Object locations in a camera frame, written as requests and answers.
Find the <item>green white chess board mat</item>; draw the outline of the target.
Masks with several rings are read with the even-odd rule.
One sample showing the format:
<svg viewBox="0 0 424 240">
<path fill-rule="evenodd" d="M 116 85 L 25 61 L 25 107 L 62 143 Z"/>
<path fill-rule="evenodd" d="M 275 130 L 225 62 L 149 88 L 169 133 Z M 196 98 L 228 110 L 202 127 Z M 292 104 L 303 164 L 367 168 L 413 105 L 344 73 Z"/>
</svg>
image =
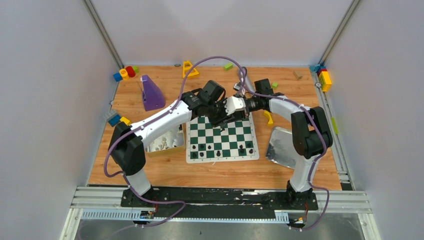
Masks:
<svg viewBox="0 0 424 240">
<path fill-rule="evenodd" d="M 247 148 L 246 142 L 251 142 L 252 147 Z M 197 144 L 197 149 L 192 149 L 194 144 Z M 199 149 L 199 144 L 205 144 L 205 148 Z M 207 149 L 206 144 L 212 144 L 212 149 Z M 246 156 L 239 155 L 240 144 L 244 144 Z M 249 149 L 254 149 L 254 154 L 249 155 Z M 215 156 L 217 150 L 222 151 L 221 157 Z M 199 156 L 201 151 L 205 151 L 204 157 Z M 191 158 L 191 152 L 197 152 L 197 159 Z M 260 152 L 253 116 L 227 123 L 224 127 L 212 127 L 209 119 L 204 116 L 187 122 L 185 156 L 188 164 L 258 160 Z"/>
</svg>

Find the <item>silver tin lid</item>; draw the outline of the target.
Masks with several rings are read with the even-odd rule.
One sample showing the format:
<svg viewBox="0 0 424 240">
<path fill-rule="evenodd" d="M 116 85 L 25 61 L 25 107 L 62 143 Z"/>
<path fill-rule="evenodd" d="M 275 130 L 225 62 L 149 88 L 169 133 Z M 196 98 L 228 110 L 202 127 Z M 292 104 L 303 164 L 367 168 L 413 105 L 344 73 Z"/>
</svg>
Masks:
<svg viewBox="0 0 424 240">
<path fill-rule="evenodd" d="M 292 132 L 279 126 L 273 127 L 265 158 L 275 164 L 294 169 L 298 156 L 293 145 Z"/>
</svg>

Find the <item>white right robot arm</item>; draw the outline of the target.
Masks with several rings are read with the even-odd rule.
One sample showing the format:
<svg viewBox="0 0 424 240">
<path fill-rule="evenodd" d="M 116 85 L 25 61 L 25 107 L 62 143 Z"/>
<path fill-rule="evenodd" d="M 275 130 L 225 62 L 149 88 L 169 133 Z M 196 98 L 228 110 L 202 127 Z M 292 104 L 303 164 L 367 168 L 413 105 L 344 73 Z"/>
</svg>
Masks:
<svg viewBox="0 0 424 240">
<path fill-rule="evenodd" d="M 292 144 L 300 159 L 287 183 L 285 201 L 290 208 L 298 209 L 312 194 L 316 166 L 333 144 L 325 111 L 322 107 L 307 107 L 282 93 L 275 93 L 267 78 L 256 81 L 254 87 L 248 86 L 246 77 L 240 77 L 239 82 L 237 91 L 246 90 L 251 97 L 238 94 L 228 97 L 224 105 L 228 117 L 241 120 L 251 112 L 266 110 L 291 123 Z"/>
</svg>

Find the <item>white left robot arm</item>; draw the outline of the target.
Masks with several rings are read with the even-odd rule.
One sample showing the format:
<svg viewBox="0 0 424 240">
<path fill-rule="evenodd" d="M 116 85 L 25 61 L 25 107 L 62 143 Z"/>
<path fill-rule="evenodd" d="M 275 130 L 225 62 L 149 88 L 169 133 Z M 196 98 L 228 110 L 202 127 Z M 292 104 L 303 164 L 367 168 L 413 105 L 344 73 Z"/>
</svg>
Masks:
<svg viewBox="0 0 424 240">
<path fill-rule="evenodd" d="M 216 117 L 224 108 L 219 101 L 226 90 L 213 80 L 202 88 L 180 93 L 170 106 L 145 120 L 115 126 L 106 159 L 112 158 L 120 167 L 127 185 L 133 189 L 134 200 L 140 206 L 149 206 L 153 201 L 152 185 L 145 173 L 145 148 L 164 133 L 199 117 Z"/>
</svg>

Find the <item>gold tin box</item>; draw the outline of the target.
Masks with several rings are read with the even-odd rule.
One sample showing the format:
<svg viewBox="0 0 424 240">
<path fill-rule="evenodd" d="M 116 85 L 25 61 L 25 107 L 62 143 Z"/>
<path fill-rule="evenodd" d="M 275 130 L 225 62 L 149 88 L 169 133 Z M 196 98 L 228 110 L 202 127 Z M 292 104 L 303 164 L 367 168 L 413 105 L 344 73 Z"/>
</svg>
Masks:
<svg viewBox="0 0 424 240">
<path fill-rule="evenodd" d="M 145 153 L 151 158 L 182 152 L 186 149 L 184 124 L 180 124 L 153 140 Z"/>
</svg>

